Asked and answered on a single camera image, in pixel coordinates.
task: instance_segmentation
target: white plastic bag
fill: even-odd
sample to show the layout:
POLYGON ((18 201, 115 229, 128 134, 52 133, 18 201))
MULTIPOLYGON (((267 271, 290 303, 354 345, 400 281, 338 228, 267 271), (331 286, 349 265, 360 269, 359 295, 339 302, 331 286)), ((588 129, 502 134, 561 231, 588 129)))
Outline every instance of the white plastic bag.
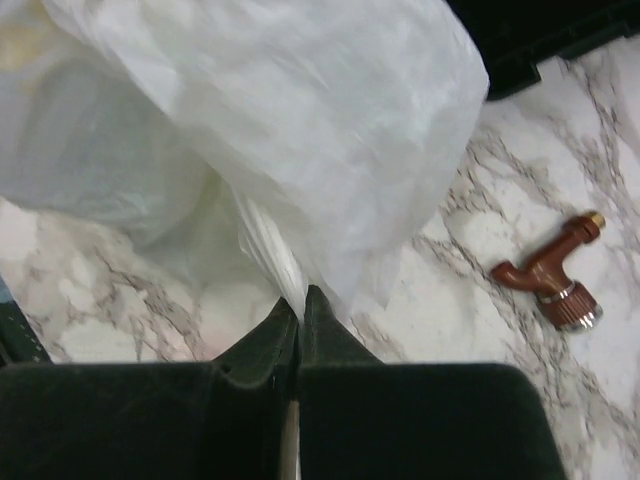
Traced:
MULTIPOLYGON (((161 259, 178 248, 181 223, 194 226, 189 235, 211 231, 197 226, 212 224, 211 202, 220 201, 239 219, 245 253, 299 316, 307 280, 341 310, 356 297, 386 302, 399 248, 444 196, 487 86, 441 0, 43 2, 99 56, 49 59, 55 68, 24 92, 24 102, 45 98, 61 126, 44 133, 39 105, 26 109, 37 107, 38 120, 10 120, 3 156, 5 140, 22 140, 0 160, 0 194, 124 228, 161 259), (59 175, 76 168, 75 178, 59 175), (227 191, 217 174, 231 195, 210 194, 227 191)), ((7 77, 29 78, 56 43, 18 72, 0 71, 0 90, 7 77)), ((186 238, 184 275, 228 255, 228 243, 200 258, 205 249, 189 249, 203 242, 186 238)))

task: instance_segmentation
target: marble table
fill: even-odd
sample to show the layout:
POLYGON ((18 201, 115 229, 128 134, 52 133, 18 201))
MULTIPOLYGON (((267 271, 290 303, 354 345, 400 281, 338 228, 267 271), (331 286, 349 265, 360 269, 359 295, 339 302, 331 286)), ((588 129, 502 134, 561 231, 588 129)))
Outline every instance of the marble table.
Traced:
MULTIPOLYGON (((388 308, 345 324, 387 362, 517 365, 542 395, 570 478, 637 479, 640 38, 541 74, 484 107, 438 214, 404 248, 388 308), (605 316, 568 336, 487 270, 590 209, 608 226, 566 266, 605 316)), ((196 292, 115 232, 0 202, 0 273, 57 362, 211 359, 275 302, 266 282, 196 292)))

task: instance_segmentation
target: ribbed knob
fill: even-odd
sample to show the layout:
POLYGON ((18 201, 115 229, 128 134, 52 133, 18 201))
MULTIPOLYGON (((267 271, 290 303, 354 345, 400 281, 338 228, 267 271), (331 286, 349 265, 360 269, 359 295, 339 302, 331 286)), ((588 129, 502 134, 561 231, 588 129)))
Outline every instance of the ribbed knob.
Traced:
POLYGON ((580 282, 572 284, 563 294, 538 297, 538 305, 551 323, 562 331, 589 330, 602 317, 602 307, 580 282))

